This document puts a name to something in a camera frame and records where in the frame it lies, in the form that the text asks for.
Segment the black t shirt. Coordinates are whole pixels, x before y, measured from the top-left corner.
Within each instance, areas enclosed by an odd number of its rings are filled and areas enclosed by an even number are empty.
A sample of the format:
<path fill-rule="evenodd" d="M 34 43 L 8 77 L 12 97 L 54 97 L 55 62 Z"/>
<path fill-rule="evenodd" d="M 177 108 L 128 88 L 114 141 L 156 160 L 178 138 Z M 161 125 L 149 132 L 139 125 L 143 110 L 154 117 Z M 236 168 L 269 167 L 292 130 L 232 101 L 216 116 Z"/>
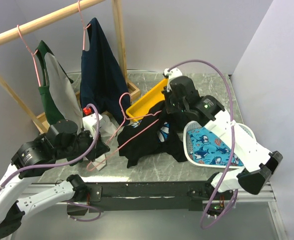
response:
<path fill-rule="evenodd" d="M 183 143 L 167 114 L 165 102 L 160 101 L 149 109 L 150 116 L 127 125 L 117 137 L 119 155 L 126 157 L 127 168 L 136 166 L 140 158 L 167 153 L 177 162 L 187 161 Z"/>

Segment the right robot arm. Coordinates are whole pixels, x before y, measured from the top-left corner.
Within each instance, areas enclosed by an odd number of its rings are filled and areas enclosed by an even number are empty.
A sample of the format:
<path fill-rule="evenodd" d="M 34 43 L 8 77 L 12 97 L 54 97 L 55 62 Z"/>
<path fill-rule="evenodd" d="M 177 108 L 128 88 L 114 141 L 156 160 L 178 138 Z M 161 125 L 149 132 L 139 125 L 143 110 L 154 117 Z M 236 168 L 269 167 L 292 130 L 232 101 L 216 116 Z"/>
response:
<path fill-rule="evenodd" d="M 215 200 L 223 192 L 236 189 L 257 195 L 276 171 L 283 155 L 279 151 L 270 151 L 253 139 L 216 98 L 200 96 L 189 77 L 169 77 L 162 93 L 169 113 L 182 113 L 189 120 L 188 127 L 195 124 L 213 133 L 224 143 L 218 151 L 231 157 L 225 171 L 209 181 L 206 195 Z M 243 166 L 227 170 L 235 159 L 239 159 Z"/>

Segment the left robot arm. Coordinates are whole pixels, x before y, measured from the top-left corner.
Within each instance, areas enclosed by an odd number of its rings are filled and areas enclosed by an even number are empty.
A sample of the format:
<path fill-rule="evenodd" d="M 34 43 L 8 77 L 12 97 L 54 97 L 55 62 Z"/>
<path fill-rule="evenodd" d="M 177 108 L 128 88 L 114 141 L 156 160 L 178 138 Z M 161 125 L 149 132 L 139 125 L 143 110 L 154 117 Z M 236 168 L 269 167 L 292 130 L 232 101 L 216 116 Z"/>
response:
<path fill-rule="evenodd" d="M 16 232 L 22 222 L 56 203 L 74 204 L 89 198 L 87 184 L 77 174 L 35 195 L 20 198 L 24 190 L 56 167 L 73 166 L 84 158 L 96 156 L 99 131 L 77 131 L 77 124 L 60 120 L 48 132 L 23 144 L 11 159 L 0 180 L 0 239 Z"/>

